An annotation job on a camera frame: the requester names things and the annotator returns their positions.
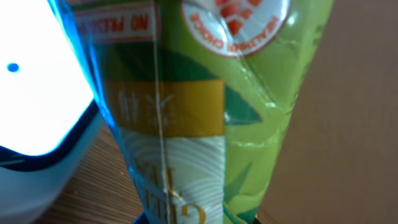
blue dot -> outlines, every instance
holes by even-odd
[[[18,72],[19,71],[19,65],[17,63],[10,63],[7,65],[7,69],[10,72]]]

wood grain surface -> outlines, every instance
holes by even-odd
[[[397,1],[336,0],[259,212],[266,224],[398,223]],[[41,223],[142,211],[103,131]]]

cardboard surface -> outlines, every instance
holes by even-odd
[[[397,6],[336,0],[260,220],[398,223]]]

bright screen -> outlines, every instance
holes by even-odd
[[[2,2],[0,27],[0,146],[47,154],[93,94],[47,1]]]

beverage package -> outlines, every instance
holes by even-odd
[[[253,223],[333,0],[49,2],[150,223]]]

